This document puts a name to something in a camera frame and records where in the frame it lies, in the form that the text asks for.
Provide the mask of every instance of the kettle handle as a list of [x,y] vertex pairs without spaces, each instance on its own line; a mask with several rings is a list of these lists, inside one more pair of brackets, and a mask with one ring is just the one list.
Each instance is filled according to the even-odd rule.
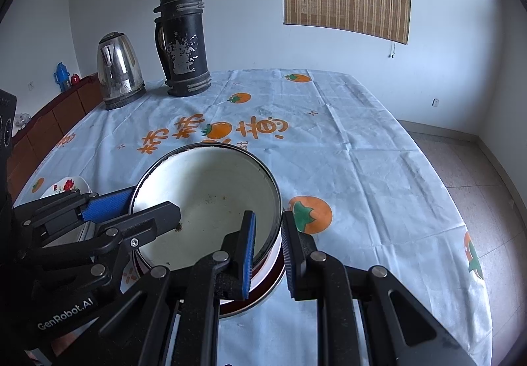
[[157,48],[157,53],[159,54],[159,60],[163,66],[163,72],[167,81],[170,80],[170,67],[167,57],[167,52],[163,49],[163,44],[160,41],[163,40],[163,30],[161,22],[155,23],[155,47]]

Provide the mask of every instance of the blue bottle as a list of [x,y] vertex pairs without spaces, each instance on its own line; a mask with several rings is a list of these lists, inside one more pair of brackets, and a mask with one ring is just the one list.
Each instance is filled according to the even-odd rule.
[[71,88],[71,84],[69,83],[69,73],[62,61],[57,64],[57,71],[53,74],[55,75],[55,82],[61,87],[61,92],[65,92]]

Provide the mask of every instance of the tablecloth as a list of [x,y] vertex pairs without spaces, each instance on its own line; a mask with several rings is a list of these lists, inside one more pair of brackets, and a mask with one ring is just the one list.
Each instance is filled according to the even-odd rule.
[[[275,176],[284,208],[317,247],[356,268],[386,266],[478,365],[491,363],[484,276],[445,186],[396,119],[353,77],[316,70],[212,73],[194,97],[164,81],[112,111],[101,104],[37,168],[17,204],[66,176],[100,194],[136,184],[164,154],[217,141],[247,149]],[[37,181],[43,178],[42,188]],[[136,276],[125,273],[124,278]],[[285,278],[265,302],[221,320],[218,365],[316,365],[316,305]]]

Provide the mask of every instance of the wooden cabinet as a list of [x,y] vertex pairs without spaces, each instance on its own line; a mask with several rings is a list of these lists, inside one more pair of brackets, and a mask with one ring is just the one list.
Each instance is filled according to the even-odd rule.
[[95,73],[52,99],[14,135],[7,160],[7,187],[13,201],[52,148],[101,101]]
[[39,162],[42,162],[63,136],[52,111],[41,116],[27,132],[27,138]]
[[41,160],[37,158],[27,135],[13,146],[11,156],[7,160],[7,189],[13,200],[17,198],[40,162]]
[[77,91],[70,94],[53,108],[53,114],[62,132],[66,134],[86,116]]
[[86,85],[81,86],[77,92],[86,114],[90,113],[92,109],[102,102],[99,81],[86,83]]

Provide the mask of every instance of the white plate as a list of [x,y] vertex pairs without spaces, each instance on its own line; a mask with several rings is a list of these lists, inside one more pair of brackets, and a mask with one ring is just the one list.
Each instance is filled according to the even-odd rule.
[[56,195],[57,193],[62,193],[67,190],[78,189],[81,193],[90,193],[90,186],[86,183],[81,176],[68,176],[64,177],[62,180],[55,182],[46,189],[41,196],[41,198],[50,197]]

